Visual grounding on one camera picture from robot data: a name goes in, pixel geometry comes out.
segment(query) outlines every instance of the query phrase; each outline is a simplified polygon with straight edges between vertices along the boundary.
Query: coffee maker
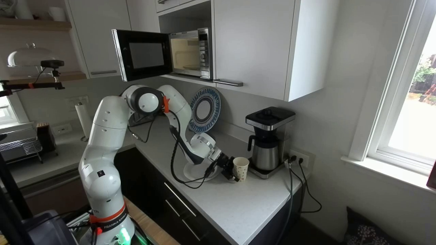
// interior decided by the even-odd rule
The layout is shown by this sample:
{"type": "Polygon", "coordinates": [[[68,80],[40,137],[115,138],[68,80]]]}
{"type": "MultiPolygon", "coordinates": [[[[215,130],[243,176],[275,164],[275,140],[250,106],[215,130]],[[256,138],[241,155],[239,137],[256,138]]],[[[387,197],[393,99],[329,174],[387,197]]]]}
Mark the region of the coffee maker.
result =
{"type": "Polygon", "coordinates": [[[255,127],[248,137],[248,150],[252,150],[250,170],[262,178],[269,178],[282,164],[282,141],[277,129],[294,119],[296,112],[284,107],[266,107],[251,112],[245,122],[255,127]]]}

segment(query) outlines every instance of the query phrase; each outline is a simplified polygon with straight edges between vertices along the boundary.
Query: window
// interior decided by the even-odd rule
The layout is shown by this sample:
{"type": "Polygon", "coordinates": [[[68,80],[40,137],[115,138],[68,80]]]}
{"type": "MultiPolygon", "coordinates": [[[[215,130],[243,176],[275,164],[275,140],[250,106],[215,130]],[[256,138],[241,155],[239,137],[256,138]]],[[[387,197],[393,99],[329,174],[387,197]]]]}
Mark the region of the window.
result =
{"type": "Polygon", "coordinates": [[[29,118],[18,95],[0,96],[0,129],[25,122],[29,122],[29,118]]]}
{"type": "Polygon", "coordinates": [[[352,159],[368,156],[429,174],[436,159],[435,9],[432,0],[410,1],[380,103],[367,111],[364,104],[352,159]]]}

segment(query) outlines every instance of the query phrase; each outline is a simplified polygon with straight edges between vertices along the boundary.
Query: white wall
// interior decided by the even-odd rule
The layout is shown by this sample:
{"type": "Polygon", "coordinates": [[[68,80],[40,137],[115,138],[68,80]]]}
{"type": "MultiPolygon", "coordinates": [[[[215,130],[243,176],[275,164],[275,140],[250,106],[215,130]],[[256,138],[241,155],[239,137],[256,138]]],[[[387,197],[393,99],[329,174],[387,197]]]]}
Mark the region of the white wall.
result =
{"type": "MultiPolygon", "coordinates": [[[[251,129],[244,122],[245,114],[271,104],[297,111],[297,119],[288,127],[288,131],[293,131],[289,137],[293,145],[315,155],[309,182],[314,194],[324,204],[322,212],[304,216],[338,240],[346,228],[345,206],[350,205],[405,243],[436,243],[435,194],[423,194],[379,174],[365,174],[339,159],[349,152],[375,58],[380,50],[393,54],[398,32],[382,29],[388,16],[402,17],[402,12],[393,6],[405,1],[408,0],[342,0],[331,65],[326,86],[319,92],[285,103],[221,89],[221,123],[230,122],[251,129]]],[[[168,78],[147,78],[145,82],[170,82],[188,100],[202,88],[168,78]]],[[[126,85],[117,78],[98,78],[67,82],[66,91],[22,91],[21,96],[32,119],[56,122],[76,118],[74,111],[64,111],[66,97],[89,95],[91,110],[96,110],[101,96],[119,93],[126,85]]],[[[314,206],[314,201],[305,198],[304,208],[314,206]]]]}

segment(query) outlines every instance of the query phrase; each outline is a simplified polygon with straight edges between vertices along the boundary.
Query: floor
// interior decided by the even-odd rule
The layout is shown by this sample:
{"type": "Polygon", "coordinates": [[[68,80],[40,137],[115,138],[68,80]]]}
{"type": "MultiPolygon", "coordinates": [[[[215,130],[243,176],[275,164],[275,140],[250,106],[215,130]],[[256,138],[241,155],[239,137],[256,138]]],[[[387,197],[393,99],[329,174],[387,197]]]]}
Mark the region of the floor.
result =
{"type": "Polygon", "coordinates": [[[338,245],[335,239],[300,217],[290,232],[284,235],[279,245],[338,245]]]}

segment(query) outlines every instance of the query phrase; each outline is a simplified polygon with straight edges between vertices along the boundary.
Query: wooden surface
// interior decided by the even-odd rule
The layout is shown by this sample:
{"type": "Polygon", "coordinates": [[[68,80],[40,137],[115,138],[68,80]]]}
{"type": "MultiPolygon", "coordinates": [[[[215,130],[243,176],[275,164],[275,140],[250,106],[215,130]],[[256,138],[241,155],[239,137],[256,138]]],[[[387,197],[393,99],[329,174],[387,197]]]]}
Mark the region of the wooden surface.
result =
{"type": "MultiPolygon", "coordinates": [[[[64,80],[82,80],[82,78],[86,78],[86,74],[82,73],[81,70],[68,70],[68,72],[63,72],[61,70],[63,67],[59,67],[60,70],[60,76],[59,76],[59,80],[60,81],[64,81],[64,80]]],[[[4,77],[2,80],[8,80],[10,82],[32,82],[34,81],[33,77],[26,77],[26,76],[10,76],[10,77],[4,77]]],[[[55,81],[55,77],[53,76],[41,76],[38,78],[38,82],[51,82],[51,81],[55,81]]]]}
{"type": "Polygon", "coordinates": [[[157,224],[150,216],[141,210],[132,201],[126,198],[127,209],[132,219],[138,221],[145,233],[157,245],[176,245],[179,243],[172,235],[169,235],[160,224],[157,224]]]}
{"type": "Polygon", "coordinates": [[[0,29],[68,31],[70,28],[71,28],[70,21],[0,17],[0,29]]]}

